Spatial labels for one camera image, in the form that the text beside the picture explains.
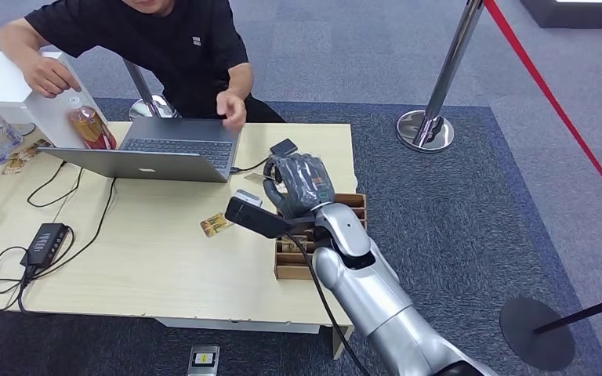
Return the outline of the person's right hand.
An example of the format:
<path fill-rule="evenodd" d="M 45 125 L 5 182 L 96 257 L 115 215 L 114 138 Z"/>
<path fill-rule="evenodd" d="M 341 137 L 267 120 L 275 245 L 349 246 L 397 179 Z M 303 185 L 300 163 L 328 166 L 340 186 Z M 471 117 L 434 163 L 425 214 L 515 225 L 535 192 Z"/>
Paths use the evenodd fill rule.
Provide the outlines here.
<path fill-rule="evenodd" d="M 56 98 L 67 90 L 81 92 L 74 75 L 58 60 L 36 56 L 19 65 L 26 83 L 45 98 Z"/>

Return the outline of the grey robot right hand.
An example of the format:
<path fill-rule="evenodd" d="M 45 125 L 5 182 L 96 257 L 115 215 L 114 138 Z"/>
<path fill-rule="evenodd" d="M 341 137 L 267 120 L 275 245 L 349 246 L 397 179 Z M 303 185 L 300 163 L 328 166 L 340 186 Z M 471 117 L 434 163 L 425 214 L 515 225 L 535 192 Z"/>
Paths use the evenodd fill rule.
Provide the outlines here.
<path fill-rule="evenodd" d="M 335 200 L 334 186 L 319 157 L 298 153 L 271 155 L 264 165 L 264 175 L 270 175 L 272 169 L 284 184 L 287 193 L 277 190 L 277 179 L 266 179 L 263 182 L 264 193 L 287 219 L 302 217 Z"/>

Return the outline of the person's left hand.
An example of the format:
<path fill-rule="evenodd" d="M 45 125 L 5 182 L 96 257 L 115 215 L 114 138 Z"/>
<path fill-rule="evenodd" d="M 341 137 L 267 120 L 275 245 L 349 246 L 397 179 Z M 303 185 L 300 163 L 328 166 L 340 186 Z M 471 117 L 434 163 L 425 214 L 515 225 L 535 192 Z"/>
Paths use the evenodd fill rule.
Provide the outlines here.
<path fill-rule="evenodd" d="M 247 110 L 238 92 L 230 89 L 220 92 L 216 96 L 216 113 L 222 125 L 232 131 L 240 131 L 245 125 Z"/>

